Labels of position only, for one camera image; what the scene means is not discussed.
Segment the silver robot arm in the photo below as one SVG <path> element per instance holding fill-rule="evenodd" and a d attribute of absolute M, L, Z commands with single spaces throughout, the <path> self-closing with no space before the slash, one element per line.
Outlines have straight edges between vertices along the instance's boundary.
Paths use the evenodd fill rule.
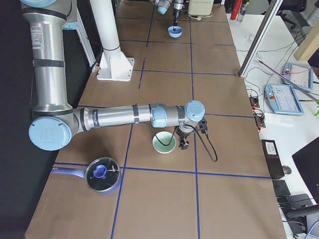
<path fill-rule="evenodd" d="M 171 4 L 173 4 L 173 23 L 178 25 L 181 16 L 184 1 L 183 0 L 150 0 L 150 2 L 157 8 L 158 12 L 164 15 Z"/>
<path fill-rule="evenodd" d="M 36 79 L 36 119 L 28 134 L 32 143 L 48 151 L 66 146 L 72 137 L 92 128 L 151 122 L 153 127 L 173 126 L 182 148 L 205 113 L 204 105 L 191 100 L 184 106 L 158 102 L 106 109 L 74 109 L 67 101 L 63 34 L 78 26 L 74 0 L 24 0 L 22 15 L 29 22 Z"/>

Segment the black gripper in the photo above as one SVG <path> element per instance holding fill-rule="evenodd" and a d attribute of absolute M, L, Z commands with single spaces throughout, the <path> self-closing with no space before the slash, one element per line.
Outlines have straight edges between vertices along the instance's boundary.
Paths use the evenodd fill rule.
<path fill-rule="evenodd" d="M 178 22 L 178 19 L 180 17 L 180 9 L 173 9 L 173 21 Z"/>
<path fill-rule="evenodd" d="M 176 126 L 175 129 L 179 137 L 179 148 L 184 150 L 188 149 L 189 142 L 187 140 L 187 137 L 191 133 L 194 133 L 196 128 L 191 126 L 184 126 L 184 127 Z"/>

